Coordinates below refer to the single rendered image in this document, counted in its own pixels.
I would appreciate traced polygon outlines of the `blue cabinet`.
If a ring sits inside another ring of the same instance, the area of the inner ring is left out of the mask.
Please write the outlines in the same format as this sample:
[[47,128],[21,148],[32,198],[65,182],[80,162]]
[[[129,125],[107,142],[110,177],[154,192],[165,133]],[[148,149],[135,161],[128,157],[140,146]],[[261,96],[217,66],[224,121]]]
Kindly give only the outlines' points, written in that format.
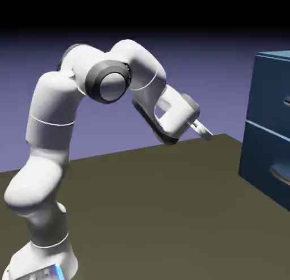
[[290,211],[290,50],[255,56],[239,175]]

